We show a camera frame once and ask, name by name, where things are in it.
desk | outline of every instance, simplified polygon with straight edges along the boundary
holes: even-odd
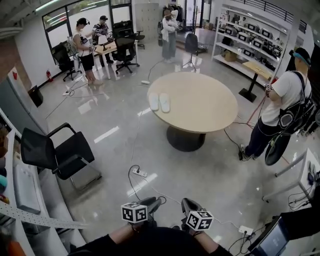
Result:
[[[290,171],[292,167],[302,161],[301,170],[299,171],[297,177],[292,181],[288,182],[286,177],[281,179],[281,175]],[[314,172],[318,172],[320,170],[320,164],[318,163],[317,159],[315,158],[314,154],[312,154],[311,150],[308,148],[302,155],[300,155],[296,160],[290,163],[285,169],[275,174],[275,178],[268,181],[266,184],[263,185],[264,196],[262,200],[268,201],[270,198],[277,196],[281,193],[284,193],[288,190],[291,190],[297,186],[299,186],[305,197],[309,200],[313,197],[315,192],[316,186],[309,185],[308,182],[308,162],[314,164]]]
[[[136,60],[136,63],[138,63],[138,41],[136,40],[135,41],[135,60]],[[108,67],[108,63],[107,63],[107,59],[106,59],[106,54],[109,54],[109,53],[112,53],[112,52],[115,52],[117,51],[117,46],[116,46],[116,43],[113,41],[109,44],[107,44],[105,47],[103,47],[102,45],[97,45],[97,47],[95,48],[95,52],[97,54],[100,54],[102,55],[102,59],[103,59],[103,63],[104,63],[104,67],[105,67],[105,70],[106,70],[106,74],[108,76],[108,79],[111,79],[110,77],[110,73],[109,73],[109,67]],[[93,55],[93,59],[94,59],[94,65],[97,69],[97,64],[96,64],[96,59],[95,59],[95,56]]]
[[[243,88],[239,94],[243,97],[245,97],[248,101],[250,102],[254,102],[256,99],[256,95],[254,95],[251,91],[254,88],[254,85],[257,81],[258,75],[264,77],[265,79],[269,79],[272,74],[267,71],[267,69],[263,69],[261,68],[259,65],[257,65],[256,63],[252,62],[252,61],[247,61],[245,63],[243,63],[242,65],[246,66],[247,68],[251,69],[255,74],[254,77],[252,79],[251,85],[249,87],[249,90]]]
[[[191,152],[205,142],[206,133],[229,126],[237,117],[233,93],[218,80],[200,73],[174,72],[158,78],[148,90],[166,93],[170,112],[154,114],[169,125],[166,136],[177,150]]]

white shelving unit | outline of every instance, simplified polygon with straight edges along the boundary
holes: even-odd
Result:
[[[267,30],[270,29],[270,28],[273,28],[273,29],[276,29],[276,30],[280,31],[281,33],[287,35],[287,31],[284,31],[283,28],[277,27],[277,26],[275,26],[275,25],[273,25],[273,24],[271,24],[271,23],[269,23],[269,22],[267,22],[267,21],[265,21],[265,20],[263,20],[261,18],[255,17],[254,15],[249,15],[249,14],[247,14],[245,12],[238,11],[238,10],[231,9],[231,8],[227,8],[227,7],[222,7],[221,10],[222,10],[222,12],[229,11],[229,14],[230,14],[230,12],[232,12],[232,13],[235,13],[235,14],[240,14],[240,15],[243,15],[243,16],[250,17],[251,19],[254,19],[254,20],[259,21],[260,23],[263,23],[265,25],[263,28],[265,28]],[[230,52],[233,52],[233,53],[237,54],[238,57],[241,57],[242,59],[245,59],[245,60],[247,60],[249,62],[255,63],[261,69],[263,69],[265,71],[268,71],[270,73],[270,79],[269,80],[265,79],[264,77],[258,76],[256,81],[259,84],[265,86],[270,81],[272,81],[272,79],[275,77],[275,75],[276,75],[276,73],[277,73],[277,71],[279,69],[279,66],[281,64],[281,60],[282,60],[282,58],[284,56],[289,36],[286,37],[285,44],[284,45],[280,45],[275,40],[273,40],[271,38],[268,38],[268,37],[266,37],[266,36],[264,36],[264,35],[262,35],[262,34],[260,34],[258,32],[252,31],[252,30],[248,29],[247,27],[235,24],[235,23],[230,22],[228,20],[222,20],[221,18],[219,18],[218,24],[220,25],[221,23],[225,23],[227,25],[232,25],[234,27],[241,28],[241,29],[245,30],[246,32],[248,32],[250,34],[254,34],[256,36],[259,36],[263,40],[268,40],[268,41],[272,42],[274,45],[279,46],[280,48],[282,48],[281,56],[280,57],[271,56],[270,54],[268,54],[267,52],[265,52],[261,48],[258,48],[256,46],[252,45],[251,42],[245,42],[245,41],[242,41],[242,40],[238,39],[237,36],[233,36],[233,35],[230,35],[230,34],[227,34],[227,33],[221,33],[217,29],[217,32],[215,34],[215,39],[214,39],[214,45],[213,45],[213,51],[212,51],[211,59],[212,60],[213,59],[218,60],[218,61],[220,61],[220,62],[222,62],[222,63],[224,63],[224,64],[226,64],[226,65],[228,65],[228,66],[240,71],[240,72],[242,72],[246,76],[248,76],[250,78],[253,78],[254,75],[255,75],[255,72],[253,70],[247,68],[246,66],[244,66],[242,64],[243,60],[241,60],[241,61],[236,60],[236,61],[229,62],[229,61],[226,61],[224,59],[224,57],[221,55],[221,51],[219,51],[218,48],[220,48],[221,50],[222,49],[226,49],[226,50],[228,50]],[[236,45],[235,46],[229,46],[229,45],[223,44],[221,42],[223,37],[232,39],[234,42],[236,42]],[[256,54],[259,54],[260,56],[263,56],[264,58],[266,58],[270,63],[273,64],[273,66],[275,67],[275,70],[273,71],[270,68],[267,68],[265,65],[263,65],[261,62],[259,62],[254,57],[249,57],[249,56],[243,54],[242,50],[241,50],[242,47],[243,48],[250,48],[254,52],[256,52]]]
[[[67,250],[65,246],[63,245],[61,239],[68,240],[75,246],[83,246],[86,244],[84,238],[82,237],[81,233],[75,228],[70,228],[70,230],[66,231],[65,233],[61,234],[61,238],[58,235],[55,227],[56,223],[59,223],[59,221],[64,221],[63,227],[67,226],[70,223],[71,225],[74,225],[79,222],[74,222],[68,208],[63,200],[63,197],[61,195],[57,180],[55,175],[49,173],[49,179],[50,183],[53,183],[53,185],[46,187],[48,183],[45,184],[45,186],[41,186],[40,179],[38,176],[38,171],[35,166],[26,165],[20,160],[14,159],[14,142],[15,142],[15,136],[21,138],[21,134],[17,132],[16,128],[12,125],[12,123],[8,120],[4,112],[0,109],[0,116],[4,119],[4,121],[8,124],[8,126],[11,128],[11,131],[8,133],[8,151],[5,155],[5,168],[7,171],[7,188],[4,192],[4,195],[8,197],[10,203],[9,205],[1,202],[0,205],[0,213],[9,216],[11,219],[9,219],[4,226],[8,228],[11,232],[13,240],[19,242],[21,248],[23,249],[26,256],[66,256],[68,255]],[[26,220],[28,222],[28,217],[30,217],[30,213],[26,211],[21,211],[17,209],[17,201],[16,201],[16,195],[15,195],[15,182],[14,182],[14,161],[18,161],[18,165],[25,165],[24,167],[27,168],[33,175],[33,181],[34,181],[34,188],[35,193],[37,197],[37,201],[40,206],[40,214],[34,215],[35,218],[40,218],[40,221],[46,222],[50,221],[52,223],[52,226],[48,223],[48,228],[39,234],[33,236],[32,238],[27,238],[25,229],[23,227],[22,221]],[[51,212],[47,209],[45,198],[43,194],[48,195],[52,194],[53,197],[58,197],[59,200],[55,200],[54,203],[57,204],[56,208],[61,209],[59,211],[56,211],[54,214],[51,214]],[[4,208],[9,209],[11,211],[10,213],[3,210]]]

woman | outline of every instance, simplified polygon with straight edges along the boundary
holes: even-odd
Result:
[[[78,49],[78,54],[85,71],[85,76],[88,79],[89,85],[102,85],[103,82],[96,79],[92,72],[92,67],[95,65],[94,57],[92,55],[93,47],[90,46],[90,42],[87,37],[90,37],[94,32],[90,32],[87,35],[82,34],[82,29],[87,25],[86,18],[80,18],[76,22],[75,32],[73,33],[73,41]]]
[[[176,18],[178,13],[178,10],[164,10],[161,33],[163,41],[162,57],[166,63],[172,63],[176,56],[176,29],[178,28]]]

glossy tile floor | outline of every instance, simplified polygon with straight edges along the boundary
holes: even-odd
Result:
[[[141,80],[148,79],[150,68],[162,59],[161,50],[156,43],[146,44],[145,50],[138,52],[140,67],[132,67],[133,74],[123,69],[119,77],[115,77],[112,66],[111,80],[107,80],[99,64],[98,71],[94,72],[104,80],[102,86],[89,87],[78,75],[74,81],[66,82],[62,81],[63,76],[57,77],[41,88],[44,102],[39,110],[47,117],[49,129],[68,122],[76,131],[82,131],[95,156],[93,165],[102,173],[102,179],[83,193],[76,192],[69,180],[59,182],[74,219],[90,224],[83,231],[85,239],[92,241],[124,225],[120,205],[136,200],[128,180],[131,165],[139,165],[148,172],[150,185],[139,176],[132,179],[139,197],[158,196],[153,186],[178,201],[185,197],[197,201],[221,222],[258,229],[272,215],[288,211],[288,194],[278,196],[269,204],[262,201],[263,183],[307,147],[319,154],[318,137],[293,136],[284,158],[273,166],[264,164],[264,156],[258,160],[239,161],[237,146],[223,130],[207,134],[204,145],[195,152],[172,148],[166,138],[168,126],[149,109],[149,85],[141,85]],[[255,86],[253,92],[257,99],[254,103],[247,101],[238,92],[248,88],[250,80],[220,62],[211,61],[210,57],[209,53],[202,53],[194,58],[196,72],[224,83],[238,101],[238,116],[243,120],[237,117],[236,122],[248,120],[262,101],[264,90]],[[151,71],[150,81],[171,72],[193,72],[191,67],[182,69],[182,63],[188,60],[189,55],[177,49],[176,63],[157,64]],[[63,93],[70,87],[75,89],[74,95],[66,98]],[[258,114],[259,110],[252,122],[257,121]],[[252,131],[245,124],[231,124],[225,130],[238,144],[247,144]],[[53,137],[54,143],[58,145],[70,135],[63,130]],[[89,170],[84,168],[77,173],[75,182],[80,184],[89,179]],[[181,206],[168,199],[154,217],[159,226],[169,227],[179,224],[183,214]],[[231,223],[218,221],[213,223],[208,234],[225,248],[241,237]],[[231,252],[236,253],[239,246],[233,247]]]

man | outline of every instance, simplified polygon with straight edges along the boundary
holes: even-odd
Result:
[[[311,85],[308,80],[308,70],[311,64],[308,52],[303,48],[297,48],[293,53],[296,70],[302,75],[305,84],[305,96],[311,94]],[[248,146],[241,144],[241,152],[244,160],[255,160],[265,150],[273,136],[281,131],[278,126],[280,109],[285,110],[301,100],[302,85],[299,77],[290,71],[285,72],[275,83],[273,90],[266,91],[266,96],[271,103],[263,111],[252,133]]]
[[[101,36],[109,36],[109,32],[108,32],[108,25],[106,24],[106,21],[108,20],[108,18],[105,16],[105,15],[102,15],[99,19],[99,23],[94,25],[93,26],[93,30],[94,30],[94,34],[92,36],[92,40],[98,44],[99,42],[99,37]],[[114,63],[113,60],[110,59],[110,56],[109,56],[109,53],[107,53],[105,55],[105,58],[106,58],[106,62],[107,63]],[[99,55],[99,59],[100,59],[100,63],[101,63],[101,66],[104,67],[105,64],[104,64],[104,60],[102,58],[102,55]]]
[[[242,20],[241,20],[241,19],[239,20],[239,25],[240,25],[240,26],[243,26],[243,27],[244,27],[244,26],[245,26],[245,23],[246,23],[246,17],[243,17]]]

